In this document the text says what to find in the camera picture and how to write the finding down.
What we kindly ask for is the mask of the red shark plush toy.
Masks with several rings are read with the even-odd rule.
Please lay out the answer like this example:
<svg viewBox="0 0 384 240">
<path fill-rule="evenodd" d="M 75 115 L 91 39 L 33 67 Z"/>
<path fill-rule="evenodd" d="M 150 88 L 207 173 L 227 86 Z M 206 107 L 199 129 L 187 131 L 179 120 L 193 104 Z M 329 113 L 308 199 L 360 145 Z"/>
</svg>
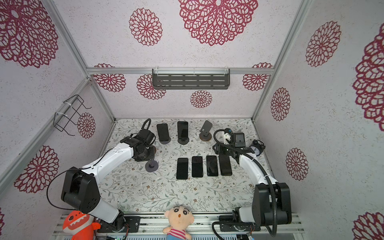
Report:
<svg viewBox="0 0 384 240">
<path fill-rule="evenodd" d="M 72 211 L 65 219 L 63 232 L 72 235 L 72 240 L 93 240 L 101 224 L 95 218 L 80 211 Z"/>
</svg>

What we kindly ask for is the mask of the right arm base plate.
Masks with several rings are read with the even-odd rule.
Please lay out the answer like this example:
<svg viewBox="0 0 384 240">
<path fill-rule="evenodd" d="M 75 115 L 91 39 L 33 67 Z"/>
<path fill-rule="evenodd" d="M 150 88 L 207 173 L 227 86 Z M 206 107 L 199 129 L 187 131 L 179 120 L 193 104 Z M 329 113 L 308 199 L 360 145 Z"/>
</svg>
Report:
<svg viewBox="0 0 384 240">
<path fill-rule="evenodd" d="M 233 216 L 225 216 L 221 215 L 219 216 L 219 221 L 220 222 L 228 222 L 228 223 L 237 223 L 236 220 L 234 220 Z M 233 224 L 220 224 L 220 230 L 222 232 L 252 232 L 252 231 L 260 231 L 261 228 L 254 225 L 244 225 L 244 226 L 239 226 L 239 225 L 233 225 Z"/>
</svg>

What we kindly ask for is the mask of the grey round phone stand front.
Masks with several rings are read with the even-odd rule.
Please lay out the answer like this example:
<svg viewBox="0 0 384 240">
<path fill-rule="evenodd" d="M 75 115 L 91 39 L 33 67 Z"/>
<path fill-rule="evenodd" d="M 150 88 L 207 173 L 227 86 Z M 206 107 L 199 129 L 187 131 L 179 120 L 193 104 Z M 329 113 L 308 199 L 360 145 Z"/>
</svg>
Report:
<svg viewBox="0 0 384 240">
<path fill-rule="evenodd" d="M 159 168 L 159 164 L 154 159 L 147 161 L 147 163 L 145 164 L 145 169 L 149 173 L 155 172 L 158 168 Z"/>
</svg>

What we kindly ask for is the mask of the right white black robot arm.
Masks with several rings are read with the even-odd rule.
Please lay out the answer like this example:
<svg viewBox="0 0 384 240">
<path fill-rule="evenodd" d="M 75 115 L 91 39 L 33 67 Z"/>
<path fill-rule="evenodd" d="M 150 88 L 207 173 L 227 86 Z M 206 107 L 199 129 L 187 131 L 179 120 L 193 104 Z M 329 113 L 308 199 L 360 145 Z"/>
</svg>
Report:
<svg viewBox="0 0 384 240">
<path fill-rule="evenodd" d="M 215 154 L 232 157 L 255 186 L 252 204 L 236 208 L 233 211 L 234 221 L 273 228 L 290 224 L 292 208 L 288 185 L 272 177 L 258 161 L 266 148 L 265 144 L 253 140 L 247 146 L 245 134 L 235 133 L 231 129 L 215 131 L 213 139 L 216 142 L 213 146 Z"/>
</svg>

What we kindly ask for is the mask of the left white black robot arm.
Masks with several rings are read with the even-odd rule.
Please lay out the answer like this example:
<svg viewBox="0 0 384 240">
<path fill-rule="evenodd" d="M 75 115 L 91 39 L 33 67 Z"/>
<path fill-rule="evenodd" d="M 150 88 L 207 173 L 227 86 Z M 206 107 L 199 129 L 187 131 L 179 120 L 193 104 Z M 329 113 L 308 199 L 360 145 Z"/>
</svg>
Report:
<svg viewBox="0 0 384 240">
<path fill-rule="evenodd" d="M 122 139 L 99 159 L 80 169 L 72 167 L 66 172 L 61 199 L 84 214 L 92 215 L 119 228 L 124 214 L 101 198 L 99 184 L 123 162 L 151 161 L 155 156 L 155 134 L 141 129 L 138 134 Z"/>
</svg>

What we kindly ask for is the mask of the grey wall shelf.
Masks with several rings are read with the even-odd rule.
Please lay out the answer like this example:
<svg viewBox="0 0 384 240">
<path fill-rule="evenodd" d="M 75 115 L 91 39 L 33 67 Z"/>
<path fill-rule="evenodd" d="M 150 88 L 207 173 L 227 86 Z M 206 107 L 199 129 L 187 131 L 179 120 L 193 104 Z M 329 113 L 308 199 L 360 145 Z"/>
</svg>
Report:
<svg viewBox="0 0 384 240">
<path fill-rule="evenodd" d="M 229 69 L 152 69 L 152 85 L 156 90 L 226 90 L 230 86 L 230 73 Z"/>
</svg>

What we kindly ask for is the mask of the boy doll plush toy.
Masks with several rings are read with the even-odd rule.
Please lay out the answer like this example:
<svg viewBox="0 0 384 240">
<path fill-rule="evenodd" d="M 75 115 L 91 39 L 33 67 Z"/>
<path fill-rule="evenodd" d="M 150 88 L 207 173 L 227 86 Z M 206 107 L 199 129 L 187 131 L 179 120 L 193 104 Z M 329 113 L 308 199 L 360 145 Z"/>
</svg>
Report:
<svg viewBox="0 0 384 240">
<path fill-rule="evenodd" d="M 169 226 L 163 229 L 166 240 L 191 240 L 187 228 L 194 223 L 194 215 L 184 206 L 174 206 L 165 212 Z"/>
</svg>

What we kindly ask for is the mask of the wooden round stand right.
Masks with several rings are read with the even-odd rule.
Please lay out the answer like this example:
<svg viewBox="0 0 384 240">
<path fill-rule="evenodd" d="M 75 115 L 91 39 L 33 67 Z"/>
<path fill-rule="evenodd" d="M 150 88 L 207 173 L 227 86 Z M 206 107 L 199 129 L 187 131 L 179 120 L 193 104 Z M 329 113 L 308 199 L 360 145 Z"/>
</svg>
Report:
<svg viewBox="0 0 384 240">
<path fill-rule="evenodd" d="M 199 134 L 199 138 L 203 141 L 203 142 L 208 142 L 212 139 L 212 134 L 210 133 L 211 129 L 213 127 L 213 124 L 206 120 L 202 126 L 202 128 L 200 129 L 200 134 Z"/>
</svg>

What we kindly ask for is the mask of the black alarm clock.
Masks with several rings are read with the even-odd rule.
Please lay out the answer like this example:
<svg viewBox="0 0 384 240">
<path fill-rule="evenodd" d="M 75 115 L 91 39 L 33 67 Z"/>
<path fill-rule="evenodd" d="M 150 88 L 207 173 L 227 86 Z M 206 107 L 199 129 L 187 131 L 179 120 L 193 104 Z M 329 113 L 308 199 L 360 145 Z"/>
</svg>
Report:
<svg viewBox="0 0 384 240">
<path fill-rule="evenodd" d="M 253 140 L 250 148 L 254 151 L 255 155 L 260 156 L 266 149 L 265 144 L 261 140 Z"/>
</svg>

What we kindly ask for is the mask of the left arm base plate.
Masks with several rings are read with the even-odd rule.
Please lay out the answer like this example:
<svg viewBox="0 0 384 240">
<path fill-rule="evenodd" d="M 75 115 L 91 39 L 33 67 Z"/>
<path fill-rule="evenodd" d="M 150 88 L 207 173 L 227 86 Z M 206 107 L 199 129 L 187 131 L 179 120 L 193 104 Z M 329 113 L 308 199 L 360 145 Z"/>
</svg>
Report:
<svg viewBox="0 0 384 240">
<path fill-rule="evenodd" d="M 97 233 L 137 233 L 140 226 L 141 217 L 139 216 L 124 216 L 123 219 L 118 220 L 118 225 L 110 224 L 105 221 L 100 221 L 101 228 Z"/>
</svg>

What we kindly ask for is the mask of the black phone tall wooden stand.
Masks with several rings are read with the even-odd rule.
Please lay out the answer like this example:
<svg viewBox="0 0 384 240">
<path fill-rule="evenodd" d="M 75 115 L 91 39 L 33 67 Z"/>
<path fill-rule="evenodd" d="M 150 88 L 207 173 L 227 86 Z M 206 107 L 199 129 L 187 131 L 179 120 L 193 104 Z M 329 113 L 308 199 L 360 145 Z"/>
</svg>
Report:
<svg viewBox="0 0 384 240">
<path fill-rule="evenodd" d="M 187 180 L 189 172 L 189 159 L 178 158 L 177 160 L 177 180 Z"/>
</svg>

